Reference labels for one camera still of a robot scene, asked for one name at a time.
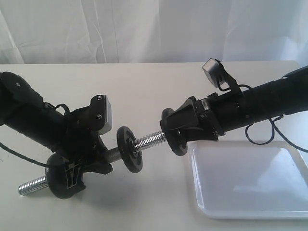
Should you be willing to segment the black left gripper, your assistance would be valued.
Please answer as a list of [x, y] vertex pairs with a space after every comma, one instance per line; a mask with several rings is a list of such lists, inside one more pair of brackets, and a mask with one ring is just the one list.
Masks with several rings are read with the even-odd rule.
[[83, 173], [106, 175], [113, 171], [103, 159], [108, 149], [99, 133], [89, 128], [89, 122], [89, 107], [78, 108], [69, 115], [68, 129], [57, 147], [65, 175], [61, 196], [74, 196], [85, 190]]

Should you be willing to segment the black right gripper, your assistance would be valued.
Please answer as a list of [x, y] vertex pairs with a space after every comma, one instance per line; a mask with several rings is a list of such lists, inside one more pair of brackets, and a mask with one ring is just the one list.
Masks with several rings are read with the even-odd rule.
[[207, 98], [198, 100], [189, 97], [177, 110], [166, 108], [162, 111], [160, 126], [162, 131], [178, 130], [186, 142], [218, 141], [225, 135]]

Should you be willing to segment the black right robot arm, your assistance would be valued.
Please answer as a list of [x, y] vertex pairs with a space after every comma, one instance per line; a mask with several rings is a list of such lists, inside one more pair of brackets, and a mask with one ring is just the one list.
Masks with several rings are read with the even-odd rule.
[[202, 100], [188, 98], [176, 111], [162, 116], [165, 134], [180, 134], [185, 141], [216, 140], [228, 131], [308, 109], [307, 67], [245, 91], [221, 64], [205, 68], [205, 73], [215, 87], [227, 83], [228, 92]]

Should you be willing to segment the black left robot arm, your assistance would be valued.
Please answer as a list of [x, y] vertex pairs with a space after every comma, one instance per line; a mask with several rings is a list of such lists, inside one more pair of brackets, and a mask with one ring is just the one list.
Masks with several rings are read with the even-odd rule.
[[63, 103], [59, 107], [44, 101], [21, 76], [1, 73], [0, 123], [51, 151], [43, 164], [45, 175], [21, 184], [22, 196], [49, 188], [56, 197], [68, 199], [85, 189], [85, 173], [106, 175], [113, 170], [101, 139], [112, 128], [107, 96], [96, 95], [74, 111]]

